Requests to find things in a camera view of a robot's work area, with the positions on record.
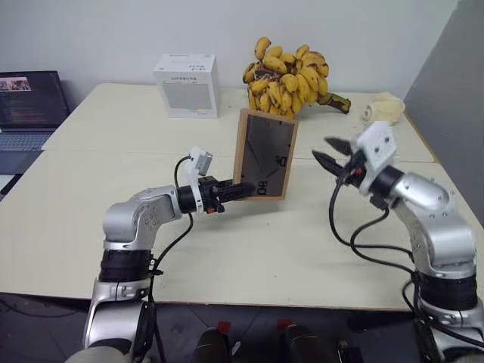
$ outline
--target bunch of bananas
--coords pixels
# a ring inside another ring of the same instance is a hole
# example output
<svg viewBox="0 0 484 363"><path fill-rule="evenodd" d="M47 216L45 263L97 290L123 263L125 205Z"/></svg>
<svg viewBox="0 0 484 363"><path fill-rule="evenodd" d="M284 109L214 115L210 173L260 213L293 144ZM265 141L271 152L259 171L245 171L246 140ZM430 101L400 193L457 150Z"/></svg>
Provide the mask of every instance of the bunch of bananas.
<svg viewBox="0 0 484 363"><path fill-rule="evenodd" d="M249 64L242 80L248 84L249 105L292 119L304 104L326 104L348 113L351 102L327 91L330 71L323 55L300 46L295 55L283 53L281 46L268 50L271 41L262 37L256 43L257 62Z"/></svg>

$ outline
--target wooden frame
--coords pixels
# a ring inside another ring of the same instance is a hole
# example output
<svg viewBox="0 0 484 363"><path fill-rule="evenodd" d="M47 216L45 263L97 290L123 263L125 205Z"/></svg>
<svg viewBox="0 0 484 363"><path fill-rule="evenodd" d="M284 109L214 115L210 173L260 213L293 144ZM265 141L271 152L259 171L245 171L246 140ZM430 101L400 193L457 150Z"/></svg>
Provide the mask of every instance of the wooden frame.
<svg viewBox="0 0 484 363"><path fill-rule="evenodd" d="M292 136L290 138L289 154L287 156L287 162L285 163L285 176L284 184L282 187L282 193L278 196L252 196L247 197L245 200L284 200L286 197L287 183L289 181L290 168L293 160L294 146L296 143L298 122L294 119L287 119L283 116L273 115L258 110L242 109L240 111L240 119L237 131L237 148L235 151L235 163L234 163L234 183L241 183L242 171L244 169L244 155L247 152L247 129L249 125L249 116L258 116L264 119L269 119L272 122L277 122L293 125Z"/></svg>

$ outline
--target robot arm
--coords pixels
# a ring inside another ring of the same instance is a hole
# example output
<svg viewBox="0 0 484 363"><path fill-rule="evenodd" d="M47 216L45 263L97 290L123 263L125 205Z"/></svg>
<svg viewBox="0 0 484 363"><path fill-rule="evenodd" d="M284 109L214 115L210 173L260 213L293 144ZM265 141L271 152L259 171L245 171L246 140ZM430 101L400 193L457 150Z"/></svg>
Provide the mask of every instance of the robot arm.
<svg viewBox="0 0 484 363"><path fill-rule="evenodd" d="M456 210L454 193L391 165L396 143L384 122L376 122L351 143L335 138L328 142L350 160L342 167L313 151L318 162L361 194L382 197L408 229L418 308L436 324L484 342L484 310L476 293L476 244ZM444 361L450 352L482 349L421 322L417 331L424 354L433 361Z"/></svg>
<svg viewBox="0 0 484 363"><path fill-rule="evenodd" d="M147 189L105 214L101 273L95 280L84 331L84 350L69 363L141 361L152 344L156 322L148 299L153 271L151 250L158 229L185 213L224 212L222 203L251 194L251 185L233 185L205 176L212 155L194 147L185 171L189 185Z"/></svg>

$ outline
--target gray panel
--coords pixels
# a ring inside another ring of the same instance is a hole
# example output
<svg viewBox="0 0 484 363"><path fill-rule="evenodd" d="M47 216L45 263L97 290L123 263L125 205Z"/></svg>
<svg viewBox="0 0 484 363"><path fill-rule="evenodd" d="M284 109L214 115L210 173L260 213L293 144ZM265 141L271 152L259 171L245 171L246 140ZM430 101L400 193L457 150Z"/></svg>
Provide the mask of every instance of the gray panel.
<svg viewBox="0 0 484 363"><path fill-rule="evenodd" d="M253 196L279 197L284 189L294 124L248 115L241 181Z"/></svg>
<svg viewBox="0 0 484 363"><path fill-rule="evenodd" d="M407 112L484 225L484 2L462 0L407 94Z"/></svg>
<svg viewBox="0 0 484 363"><path fill-rule="evenodd" d="M165 83L163 90L171 108L211 110L209 86L205 84Z"/></svg>

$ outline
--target laptop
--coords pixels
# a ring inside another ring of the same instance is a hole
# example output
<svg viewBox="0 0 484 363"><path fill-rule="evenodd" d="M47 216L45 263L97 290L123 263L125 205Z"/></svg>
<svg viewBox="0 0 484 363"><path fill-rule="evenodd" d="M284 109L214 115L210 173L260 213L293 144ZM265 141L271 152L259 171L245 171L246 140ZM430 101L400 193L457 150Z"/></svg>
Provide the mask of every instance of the laptop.
<svg viewBox="0 0 484 363"><path fill-rule="evenodd" d="M0 73L0 175L23 174L67 116L56 71Z"/></svg>

